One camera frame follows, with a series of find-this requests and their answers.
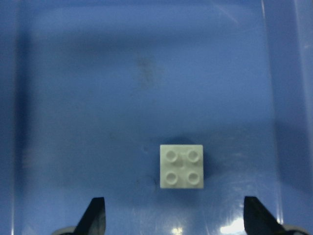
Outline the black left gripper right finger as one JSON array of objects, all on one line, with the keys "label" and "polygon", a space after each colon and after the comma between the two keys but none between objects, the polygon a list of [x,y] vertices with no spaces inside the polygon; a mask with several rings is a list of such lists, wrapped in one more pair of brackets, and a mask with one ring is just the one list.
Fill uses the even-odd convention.
[{"label": "black left gripper right finger", "polygon": [[244,229],[247,235],[287,234],[284,227],[255,196],[244,198]]}]

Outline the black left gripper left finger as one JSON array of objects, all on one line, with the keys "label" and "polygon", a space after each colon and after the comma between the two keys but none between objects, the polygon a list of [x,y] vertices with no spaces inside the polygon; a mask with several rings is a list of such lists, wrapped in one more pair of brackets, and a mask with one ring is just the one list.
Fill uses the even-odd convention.
[{"label": "black left gripper left finger", "polygon": [[75,235],[104,235],[106,211],[104,197],[95,197],[74,229]]}]

